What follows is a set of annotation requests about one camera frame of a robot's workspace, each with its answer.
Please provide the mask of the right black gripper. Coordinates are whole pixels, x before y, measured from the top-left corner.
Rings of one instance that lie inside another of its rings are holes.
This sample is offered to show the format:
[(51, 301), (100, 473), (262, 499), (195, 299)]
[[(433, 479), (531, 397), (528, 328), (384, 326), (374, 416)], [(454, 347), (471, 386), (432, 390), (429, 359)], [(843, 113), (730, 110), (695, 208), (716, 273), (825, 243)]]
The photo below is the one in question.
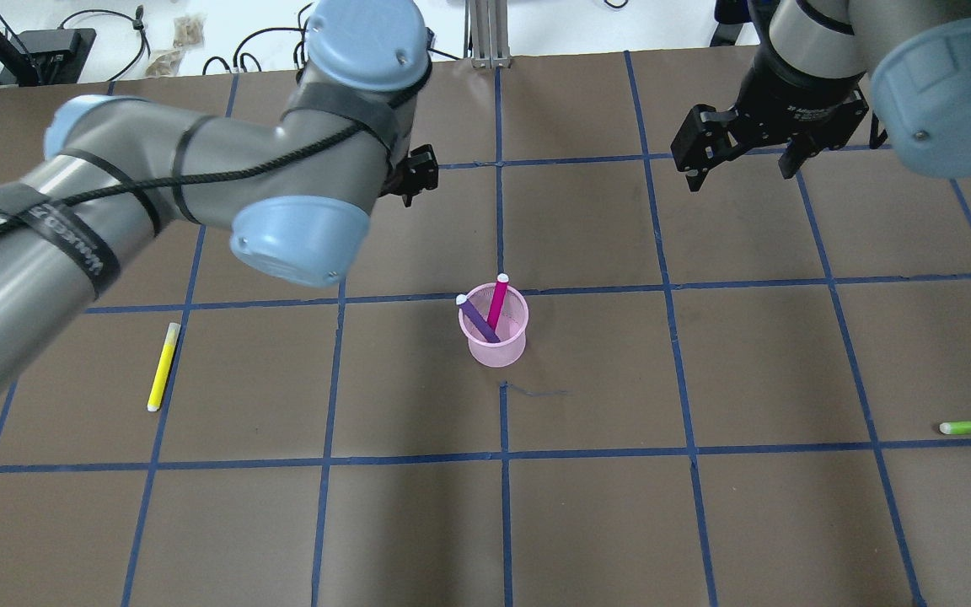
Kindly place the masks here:
[(671, 155), (690, 192), (710, 170), (758, 148), (785, 146), (779, 157), (789, 180), (824, 150), (848, 145), (870, 107), (857, 76), (823, 79), (775, 59), (755, 59), (735, 103), (727, 109), (697, 104), (671, 142)]

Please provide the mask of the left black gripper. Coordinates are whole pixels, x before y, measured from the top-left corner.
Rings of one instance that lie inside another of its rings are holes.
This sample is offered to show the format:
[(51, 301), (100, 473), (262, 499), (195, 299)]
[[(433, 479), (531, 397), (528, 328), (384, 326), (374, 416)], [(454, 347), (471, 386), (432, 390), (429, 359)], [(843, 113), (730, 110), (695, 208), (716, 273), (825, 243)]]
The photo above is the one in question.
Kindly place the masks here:
[(421, 193), (439, 186), (440, 165), (434, 146), (424, 143), (410, 150), (386, 178), (380, 196), (397, 196), (404, 207), (412, 207)]

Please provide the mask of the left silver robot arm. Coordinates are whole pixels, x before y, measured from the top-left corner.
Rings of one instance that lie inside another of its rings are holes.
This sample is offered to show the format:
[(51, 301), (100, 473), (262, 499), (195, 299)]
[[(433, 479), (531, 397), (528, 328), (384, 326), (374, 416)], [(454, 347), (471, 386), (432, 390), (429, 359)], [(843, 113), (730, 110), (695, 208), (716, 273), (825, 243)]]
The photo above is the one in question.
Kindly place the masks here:
[(59, 107), (43, 162), (0, 185), (0, 393), (173, 222), (227, 230), (271, 277), (342, 281), (375, 203), (437, 185), (410, 148), (427, 43), (412, 1), (319, 1), (276, 126), (128, 95)]

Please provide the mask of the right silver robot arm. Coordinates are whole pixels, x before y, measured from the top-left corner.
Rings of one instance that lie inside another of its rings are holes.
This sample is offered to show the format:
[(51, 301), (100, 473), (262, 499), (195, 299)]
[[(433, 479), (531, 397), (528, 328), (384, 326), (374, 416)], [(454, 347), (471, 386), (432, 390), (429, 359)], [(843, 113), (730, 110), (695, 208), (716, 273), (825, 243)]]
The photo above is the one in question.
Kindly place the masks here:
[(971, 1), (718, 1), (759, 45), (731, 108), (697, 105), (671, 142), (691, 191), (710, 170), (781, 145), (780, 173), (848, 145), (889, 142), (905, 168), (971, 177)]

